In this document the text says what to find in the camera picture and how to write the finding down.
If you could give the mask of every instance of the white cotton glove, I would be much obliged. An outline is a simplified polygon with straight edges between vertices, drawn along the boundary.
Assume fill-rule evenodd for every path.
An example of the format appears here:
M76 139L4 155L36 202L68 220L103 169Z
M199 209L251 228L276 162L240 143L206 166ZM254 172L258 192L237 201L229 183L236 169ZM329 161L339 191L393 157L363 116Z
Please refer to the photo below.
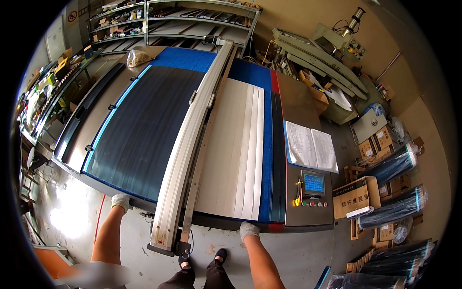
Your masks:
M114 206L121 206L125 210L124 215L127 213L128 209L131 207L130 204L128 203L130 201L130 197L127 194L117 194L112 197L111 201L112 201L111 209Z
M244 238L248 235L254 235L259 237L260 229L253 224L243 221L241 224L241 228L239 229L239 234L241 235L241 241L244 242Z

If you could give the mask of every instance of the control panel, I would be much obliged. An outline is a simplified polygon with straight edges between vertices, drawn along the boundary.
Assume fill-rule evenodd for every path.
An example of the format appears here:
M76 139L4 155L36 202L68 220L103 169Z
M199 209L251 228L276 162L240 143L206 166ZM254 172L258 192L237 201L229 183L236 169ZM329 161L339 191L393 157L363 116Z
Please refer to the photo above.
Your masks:
M327 202L319 199L326 195L324 174L309 170L301 170L298 181L296 206L327 207Z
M344 54L351 54L358 61L363 59L367 50L355 38L351 37L344 47Z

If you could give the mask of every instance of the black shoe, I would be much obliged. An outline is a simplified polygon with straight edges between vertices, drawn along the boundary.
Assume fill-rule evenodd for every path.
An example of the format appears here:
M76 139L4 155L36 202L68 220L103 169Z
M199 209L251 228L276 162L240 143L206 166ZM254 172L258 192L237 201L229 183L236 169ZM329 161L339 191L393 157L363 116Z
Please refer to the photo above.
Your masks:
M225 261L226 261L226 257L228 256L228 252L226 251L226 249L224 248L221 248L217 251L217 253L215 254L215 257L216 256L220 256L221 258L223 258L223 262L221 262L221 264L223 264Z
M181 263L183 262L188 262L189 263L189 266L184 266L184 267L181 267ZM188 268L191 268L191 263L189 262L189 258L185 259L183 257L178 256L178 264L180 265L180 269L188 269Z

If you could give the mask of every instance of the white paper sheet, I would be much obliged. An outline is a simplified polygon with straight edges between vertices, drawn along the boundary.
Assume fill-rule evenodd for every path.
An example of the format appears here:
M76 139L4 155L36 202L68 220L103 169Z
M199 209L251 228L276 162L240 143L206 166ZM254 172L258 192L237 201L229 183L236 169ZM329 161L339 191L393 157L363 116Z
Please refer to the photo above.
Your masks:
M319 170L339 173L334 145L329 134L311 129L316 151L316 160Z
M313 82L317 87L321 88L322 90L325 91L325 93L327 94L327 96L329 96L333 101L335 101L335 103L340 106L341 108L343 108L344 110L347 110L347 111L351 111L351 104L350 102L348 101L348 99L345 97L345 95L343 94L343 91L336 87L335 85L332 85L330 87L330 91L328 91L327 89L324 89L321 84L319 83L319 81L317 81L316 77L314 77L314 75L310 72L310 80L311 82Z
M336 87L335 85L332 85L330 87L330 90L332 92L329 92L327 89L324 90L327 96L333 99L335 103L341 108L343 108L344 110L351 111L351 104L348 101L348 99L345 97L343 91L340 88Z
M317 160L311 130L286 121L286 131L291 163L316 169Z
M264 91L228 79L202 167L195 210L258 220Z

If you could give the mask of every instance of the foot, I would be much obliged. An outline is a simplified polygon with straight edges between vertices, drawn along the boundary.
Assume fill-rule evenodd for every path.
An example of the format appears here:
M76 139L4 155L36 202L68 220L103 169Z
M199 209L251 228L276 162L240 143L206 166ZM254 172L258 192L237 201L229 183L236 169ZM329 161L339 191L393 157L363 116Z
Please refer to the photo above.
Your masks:
M221 248L215 254L215 260L218 260L221 264L223 264L226 261L227 256L228 252L226 251L226 249Z
M239 234L241 235L241 241L244 242L244 238L248 235L260 236L260 229L246 221L243 221L241 228L239 229Z
M131 207L128 203L130 201L130 197L127 194L117 194L112 197L112 205L111 209L114 206L121 206L124 209L124 215L127 213L128 209Z
M189 264L189 258L185 259L183 257L178 256L178 264L180 264L181 269L189 269L191 265Z

